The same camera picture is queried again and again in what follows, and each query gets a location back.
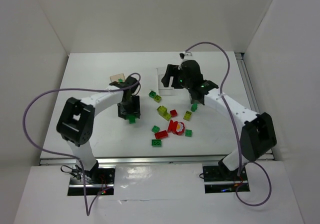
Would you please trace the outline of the green lego plate stack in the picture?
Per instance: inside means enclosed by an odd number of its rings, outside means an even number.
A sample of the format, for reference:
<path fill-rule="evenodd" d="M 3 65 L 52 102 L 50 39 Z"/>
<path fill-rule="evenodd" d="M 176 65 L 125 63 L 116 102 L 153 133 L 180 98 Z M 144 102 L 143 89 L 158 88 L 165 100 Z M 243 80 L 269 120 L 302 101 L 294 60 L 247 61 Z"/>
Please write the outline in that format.
<path fill-rule="evenodd" d="M 127 115 L 126 119 L 128 120 L 129 124 L 135 124 L 136 123 L 136 116 L 133 114 Z"/>

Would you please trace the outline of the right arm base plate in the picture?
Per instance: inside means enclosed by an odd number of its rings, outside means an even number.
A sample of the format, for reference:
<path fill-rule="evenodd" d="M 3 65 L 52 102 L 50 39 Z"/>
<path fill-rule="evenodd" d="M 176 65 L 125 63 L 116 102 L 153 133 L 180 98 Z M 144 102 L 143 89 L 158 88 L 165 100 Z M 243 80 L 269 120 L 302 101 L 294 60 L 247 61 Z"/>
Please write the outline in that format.
<path fill-rule="evenodd" d="M 204 165 L 199 177 L 204 181 L 206 194 L 234 193 L 237 188 L 239 192 L 250 191 L 245 168 L 241 171 L 240 176 L 237 176 L 237 171 L 222 175 L 218 165 Z"/>

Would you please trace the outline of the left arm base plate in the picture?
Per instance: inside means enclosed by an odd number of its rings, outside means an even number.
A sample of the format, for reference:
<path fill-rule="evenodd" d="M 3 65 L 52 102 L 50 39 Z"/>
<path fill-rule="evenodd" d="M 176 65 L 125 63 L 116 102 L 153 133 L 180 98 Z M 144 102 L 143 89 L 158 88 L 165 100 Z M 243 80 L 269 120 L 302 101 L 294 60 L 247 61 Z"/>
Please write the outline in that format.
<path fill-rule="evenodd" d="M 67 195 L 83 196 L 83 174 L 79 168 L 76 166 L 70 167 L 63 165 L 60 170 L 70 175 Z M 85 177 L 86 194 L 88 196 L 95 196 L 101 192 L 102 196 L 113 196 L 115 174 L 116 168 L 114 166 L 99 167 L 92 178 Z"/>

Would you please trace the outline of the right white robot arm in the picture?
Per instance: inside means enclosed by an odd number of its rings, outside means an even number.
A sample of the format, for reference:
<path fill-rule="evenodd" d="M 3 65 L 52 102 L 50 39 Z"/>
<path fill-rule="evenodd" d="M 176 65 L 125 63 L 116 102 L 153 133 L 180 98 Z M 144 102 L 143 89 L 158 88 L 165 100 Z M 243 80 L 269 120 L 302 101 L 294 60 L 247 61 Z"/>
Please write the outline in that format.
<path fill-rule="evenodd" d="M 161 79 L 164 87 L 186 89 L 192 103 L 210 107 L 236 128 L 237 148 L 219 161 L 220 169 L 227 173 L 254 162 L 277 144 L 272 117 L 264 112 L 250 110 L 221 91 L 211 80 L 205 80 L 195 60 L 180 65 L 168 64 Z"/>

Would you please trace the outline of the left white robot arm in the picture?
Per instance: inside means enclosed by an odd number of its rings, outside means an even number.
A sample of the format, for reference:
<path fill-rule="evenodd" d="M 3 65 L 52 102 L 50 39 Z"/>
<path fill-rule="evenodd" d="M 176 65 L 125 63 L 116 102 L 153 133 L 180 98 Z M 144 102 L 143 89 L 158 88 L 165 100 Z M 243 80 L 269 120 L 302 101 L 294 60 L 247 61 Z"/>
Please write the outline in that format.
<path fill-rule="evenodd" d="M 99 169 L 90 144 L 95 117 L 117 105 L 118 117 L 134 124 L 141 116 L 140 97 L 135 94 L 140 86 L 136 78 L 129 76 L 123 82 L 111 82 L 105 92 L 82 99 L 70 97 L 66 101 L 56 131 L 68 143 L 72 154 L 80 158 L 76 161 L 76 168 L 89 180 L 96 179 Z"/>

